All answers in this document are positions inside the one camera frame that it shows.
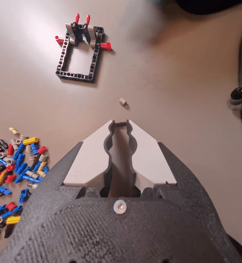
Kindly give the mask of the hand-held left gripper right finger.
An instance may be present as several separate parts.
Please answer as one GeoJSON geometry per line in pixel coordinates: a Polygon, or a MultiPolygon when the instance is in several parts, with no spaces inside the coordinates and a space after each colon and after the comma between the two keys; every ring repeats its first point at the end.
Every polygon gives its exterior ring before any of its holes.
{"type": "Polygon", "coordinates": [[[133,197],[139,197],[148,188],[176,186],[177,181],[158,141],[131,120],[126,121],[126,130],[131,151],[129,182],[133,197]]]}

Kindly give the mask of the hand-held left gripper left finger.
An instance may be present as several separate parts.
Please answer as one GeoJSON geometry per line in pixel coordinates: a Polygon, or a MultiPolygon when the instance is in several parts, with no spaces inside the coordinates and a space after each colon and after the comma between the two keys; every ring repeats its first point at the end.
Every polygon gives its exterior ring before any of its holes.
{"type": "Polygon", "coordinates": [[[82,141],[81,147],[63,181],[66,186],[95,187],[101,197],[108,197],[112,182],[112,137],[115,121],[109,120],[82,141]]]}

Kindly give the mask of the dark cloth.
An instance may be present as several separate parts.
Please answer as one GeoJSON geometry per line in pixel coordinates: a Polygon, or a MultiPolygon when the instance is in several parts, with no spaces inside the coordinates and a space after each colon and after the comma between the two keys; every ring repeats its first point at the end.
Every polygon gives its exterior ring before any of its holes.
{"type": "Polygon", "coordinates": [[[175,0],[186,12],[194,15],[209,15],[242,4],[242,0],[175,0]]]}

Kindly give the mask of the pile of colourful lego pins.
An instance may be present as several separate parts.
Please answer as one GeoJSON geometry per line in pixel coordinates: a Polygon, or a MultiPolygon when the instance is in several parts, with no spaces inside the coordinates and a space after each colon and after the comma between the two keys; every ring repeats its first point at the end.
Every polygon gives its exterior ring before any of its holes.
{"type": "Polygon", "coordinates": [[[46,155],[47,148],[39,145],[37,137],[29,138],[10,127],[15,136],[7,143],[0,139],[0,197],[12,196],[9,188],[21,182],[27,182],[18,201],[10,201],[0,206],[0,234],[5,229],[4,238],[9,238],[18,224],[23,205],[28,202],[32,192],[49,171],[46,155]]]}

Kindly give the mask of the black lego frame assembly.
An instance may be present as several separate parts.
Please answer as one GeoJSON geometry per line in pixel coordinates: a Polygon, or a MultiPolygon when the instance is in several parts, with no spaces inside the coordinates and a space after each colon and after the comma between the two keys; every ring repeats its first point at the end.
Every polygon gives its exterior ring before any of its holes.
{"type": "Polygon", "coordinates": [[[72,23],[66,23],[65,37],[55,36],[56,42],[62,46],[60,59],[56,68],[56,75],[60,79],[79,81],[85,83],[94,83],[97,73],[97,65],[102,51],[112,51],[110,42],[103,42],[105,32],[103,27],[90,25],[90,14],[87,15],[84,24],[79,24],[80,14],[77,13],[75,20],[72,23]],[[67,65],[70,60],[70,52],[73,47],[77,47],[83,42],[85,37],[89,47],[93,50],[93,56],[89,67],[88,74],[73,73],[67,70],[67,65]]]}

